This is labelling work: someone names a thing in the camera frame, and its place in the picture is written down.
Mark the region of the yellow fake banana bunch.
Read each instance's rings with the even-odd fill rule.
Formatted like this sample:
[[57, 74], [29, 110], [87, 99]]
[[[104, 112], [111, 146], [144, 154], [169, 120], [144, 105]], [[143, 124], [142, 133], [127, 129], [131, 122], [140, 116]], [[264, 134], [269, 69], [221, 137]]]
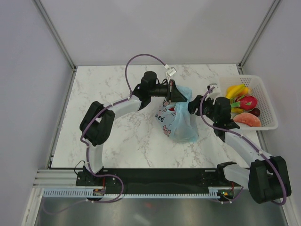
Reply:
[[242, 96], [242, 91], [245, 87], [246, 86], [244, 84], [228, 87], [225, 97], [230, 100], [230, 104], [233, 104], [237, 97]]

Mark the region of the light blue plastic bag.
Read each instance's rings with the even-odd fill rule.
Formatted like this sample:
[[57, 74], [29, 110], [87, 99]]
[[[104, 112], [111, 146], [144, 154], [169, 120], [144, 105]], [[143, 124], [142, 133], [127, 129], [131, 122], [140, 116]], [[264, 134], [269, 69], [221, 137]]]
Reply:
[[192, 90], [184, 86], [177, 88], [188, 99], [187, 102], [171, 103], [164, 99], [155, 118], [163, 133], [171, 140], [177, 143], [194, 143], [198, 140], [196, 116], [188, 111]]

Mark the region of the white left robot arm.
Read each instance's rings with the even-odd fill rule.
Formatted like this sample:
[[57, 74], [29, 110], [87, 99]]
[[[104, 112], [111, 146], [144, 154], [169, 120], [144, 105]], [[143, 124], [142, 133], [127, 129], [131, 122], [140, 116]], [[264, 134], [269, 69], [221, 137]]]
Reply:
[[144, 73], [141, 82], [136, 85], [130, 96], [108, 105], [94, 101], [80, 123], [81, 142], [86, 144], [87, 181], [97, 186], [103, 180], [103, 145], [110, 136], [115, 119], [128, 113], [145, 108], [152, 97], [164, 97], [170, 103], [186, 102], [187, 98], [171, 78], [176, 73], [174, 68], [166, 72], [166, 78], [160, 83], [153, 71]]

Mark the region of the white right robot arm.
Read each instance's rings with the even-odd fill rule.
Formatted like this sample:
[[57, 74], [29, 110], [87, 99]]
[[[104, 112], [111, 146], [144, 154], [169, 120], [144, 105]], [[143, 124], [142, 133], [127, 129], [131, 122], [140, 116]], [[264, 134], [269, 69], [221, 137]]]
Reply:
[[213, 122], [210, 127], [215, 135], [231, 146], [248, 164], [248, 168], [240, 167], [234, 162], [218, 164], [215, 180], [219, 185], [234, 182], [246, 187], [258, 204], [273, 202], [283, 206], [286, 203], [292, 191], [284, 158], [268, 154], [241, 134], [240, 127], [231, 117], [229, 99], [218, 97], [213, 100], [198, 95], [189, 102], [188, 111], [203, 120], [209, 118]]

